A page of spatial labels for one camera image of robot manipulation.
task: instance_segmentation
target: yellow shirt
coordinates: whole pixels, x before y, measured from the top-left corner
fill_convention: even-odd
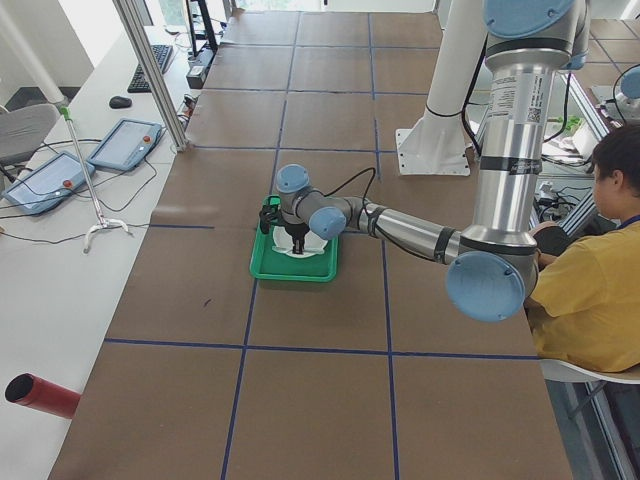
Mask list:
[[[538,354],[590,370],[640,363],[640,222],[584,237],[540,272],[529,321]]]

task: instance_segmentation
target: green tray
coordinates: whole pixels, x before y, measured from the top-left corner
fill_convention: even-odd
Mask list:
[[[267,197],[270,205],[280,203],[278,197]],[[268,234],[256,231],[253,244],[251,275],[262,280],[286,280],[294,282],[330,282],[338,271],[338,237],[329,240],[324,254],[307,258],[292,258],[272,250],[273,229]]]

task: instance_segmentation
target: white chair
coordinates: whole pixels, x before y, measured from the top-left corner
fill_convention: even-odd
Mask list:
[[[569,413],[569,418],[571,419],[573,419],[580,410],[582,410],[584,406],[589,403],[609,382],[640,385],[640,365],[631,367],[624,372],[604,373],[587,370],[586,368],[578,367],[577,365],[573,365],[572,363],[565,362],[563,360],[543,358],[540,360],[540,367],[542,368],[542,375],[546,380],[566,383],[599,382],[591,393],[589,393],[589,395]]]
[[[59,118],[49,103],[12,112],[0,109],[0,172],[13,181],[5,168],[28,161]]]

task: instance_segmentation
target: person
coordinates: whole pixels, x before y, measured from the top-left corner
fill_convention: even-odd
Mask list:
[[[619,372],[640,363],[640,126],[610,132],[592,163],[596,207],[620,226],[571,242],[541,225],[534,238],[546,251],[525,306],[541,357]]]

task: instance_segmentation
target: lanyard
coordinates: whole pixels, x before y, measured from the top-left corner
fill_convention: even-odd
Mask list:
[[[628,227],[632,223],[640,222],[640,215],[635,215],[620,224],[616,230],[622,230],[624,227]]]

